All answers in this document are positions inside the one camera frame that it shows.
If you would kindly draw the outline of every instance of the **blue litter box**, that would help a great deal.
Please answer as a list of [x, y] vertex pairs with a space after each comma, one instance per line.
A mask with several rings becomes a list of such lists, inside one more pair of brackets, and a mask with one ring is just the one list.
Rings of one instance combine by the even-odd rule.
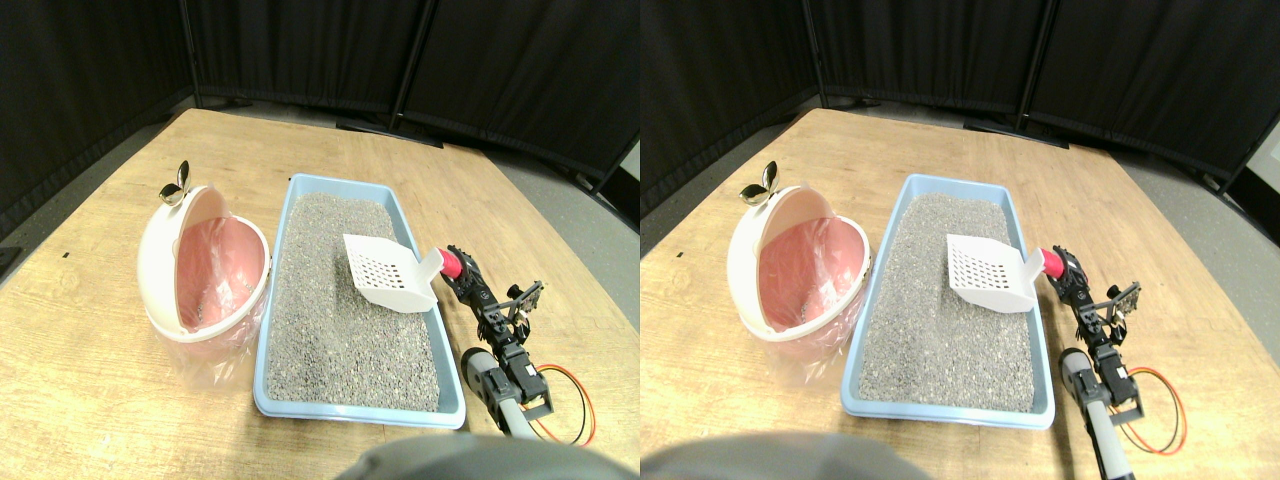
[[[919, 195], [934, 192], [957, 198], [986, 200], [1000, 205], [1001, 210], [1005, 211], [1005, 220], [1009, 223], [1011, 246], [1021, 251], [1023, 260], [1027, 260], [1027, 244], [1023, 242], [1023, 229], [1018, 223], [1018, 212], [1014, 211], [1014, 198], [1009, 195], [1009, 189], [987, 183], [913, 174], [906, 178], [906, 183], [902, 184], [902, 192], [897, 196], [897, 204], [893, 205], [893, 214], [890, 216], [888, 228], [884, 229], [879, 253], [876, 255], [876, 265], [884, 265], [888, 260], [890, 247], [893, 244], [893, 236], [897, 233], [897, 223], [902, 214], [906, 212], [906, 206], [911, 200]], [[852, 346], [849, 349], [849, 362], [845, 365], [845, 379], [840, 385], [840, 403], [844, 404], [849, 415], [1037, 430], [1047, 429], [1053, 424], [1053, 384], [1050, 378], [1048, 351], [1044, 347], [1044, 325], [1041, 321], [1039, 305], [1027, 312], [1027, 332], [1030, 334], [1032, 381], [1034, 384], [1032, 411], [1029, 413], [938, 404], [874, 402], [859, 398], [858, 389], [863, 372], [863, 342], [867, 339], [868, 321], [872, 311], [876, 308], [876, 300], [879, 296], [881, 273], [881, 270], [873, 269], [870, 291], [868, 292], [867, 302], [863, 305], [863, 311], [858, 316]]]
[[[413, 256], [422, 260], [413, 242], [413, 234], [408, 230], [408, 221], [404, 211], [396, 200], [396, 192], [387, 186], [343, 180], [337, 178], [296, 174], [289, 180], [289, 191], [284, 196], [284, 209], [280, 211], [280, 225], [275, 230], [275, 250], [271, 253], [271, 292], [275, 291], [275, 271], [280, 261], [280, 246], [284, 244], [284, 229], [289, 224], [289, 209], [293, 200], [312, 192], [333, 193], [344, 198], [371, 200], [381, 204], [392, 218], [396, 229], [396, 241], [413, 250]], [[271, 334], [271, 307], [274, 296], [266, 300], [266, 311], [262, 314], [262, 332], [257, 340], [257, 364], [253, 369], [253, 403], [262, 415], [273, 417], [316, 419], [316, 420], [344, 420], [371, 424], [387, 424], [401, 426], [425, 426], [433, 429], [458, 429], [466, 419], [466, 402], [462, 401], [462, 383], [458, 378], [457, 365], [453, 362], [453, 349], [449, 348], [449, 337], [444, 332], [444, 320], [440, 319], [440, 308], [435, 307], [422, 314], [426, 330], [431, 335], [431, 358], [435, 361], [435, 372], [439, 378], [440, 402], [435, 412], [422, 412], [412, 410], [357, 407], [348, 404], [308, 403], [308, 402], [282, 402], [268, 398], [266, 390], [266, 358], [270, 352]]]

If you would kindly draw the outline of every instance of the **plastic bag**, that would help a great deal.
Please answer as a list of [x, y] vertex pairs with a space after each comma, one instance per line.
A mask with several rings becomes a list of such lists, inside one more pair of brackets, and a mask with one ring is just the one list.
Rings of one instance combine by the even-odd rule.
[[265, 282], [266, 261], [259, 233], [238, 218], [214, 218], [183, 230], [174, 280], [182, 328], [195, 334], [223, 321], [234, 321], [223, 333], [191, 343], [155, 332], [177, 375], [188, 387], [234, 388], [246, 378], [252, 379], [268, 292], [262, 292], [243, 317], [232, 317]]
[[218, 337], [195, 343], [182, 343], [155, 332], [169, 364], [183, 384], [195, 389], [239, 390], [253, 384], [257, 333], [266, 307], [262, 294], [238, 324]]
[[814, 384], [842, 362], [869, 262], [865, 237], [842, 218], [796, 224], [760, 250], [760, 306], [777, 333], [760, 342], [780, 383]]

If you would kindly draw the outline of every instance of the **gray arm tube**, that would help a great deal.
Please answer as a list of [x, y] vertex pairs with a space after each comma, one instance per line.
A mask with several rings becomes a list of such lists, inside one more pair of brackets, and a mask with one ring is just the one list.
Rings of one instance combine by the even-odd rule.
[[1120, 435], [1116, 435], [1107, 407], [1101, 401], [1094, 401], [1084, 408], [1089, 412], [1089, 425], [1093, 426], [1093, 442], [1098, 449], [1098, 460], [1102, 461], [1103, 475], [1107, 479], [1133, 477], [1133, 468], [1129, 467], [1129, 458], [1120, 445]]

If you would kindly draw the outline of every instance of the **litter scoop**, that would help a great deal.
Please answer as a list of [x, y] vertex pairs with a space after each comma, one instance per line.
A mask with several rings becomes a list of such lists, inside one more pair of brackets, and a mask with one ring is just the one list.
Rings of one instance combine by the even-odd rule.
[[1036, 276], [1044, 270], [1044, 253], [1036, 248], [1023, 262], [1018, 248], [991, 238], [947, 236], [951, 289], [966, 302], [1001, 314], [1032, 310]]
[[378, 237], [342, 236], [356, 289], [375, 305], [401, 314], [419, 314], [435, 307], [431, 279], [444, 268], [438, 248], [426, 252], [422, 262], [412, 250]]

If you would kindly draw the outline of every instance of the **black partition panel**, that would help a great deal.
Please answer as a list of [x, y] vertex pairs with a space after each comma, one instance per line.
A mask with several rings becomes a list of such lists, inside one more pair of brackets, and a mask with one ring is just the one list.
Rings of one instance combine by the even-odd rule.
[[1014, 113], [1044, 1], [812, 5], [827, 93]]
[[637, 4], [443, 0], [404, 118], [603, 178], [640, 131]]
[[817, 92], [799, 1], [645, 1], [641, 207]]
[[390, 113], [424, 3], [188, 0], [200, 92]]
[[0, 238], [191, 93], [178, 3], [0, 6]]
[[1221, 178], [1280, 111], [1280, 3], [1064, 1], [1030, 118]]

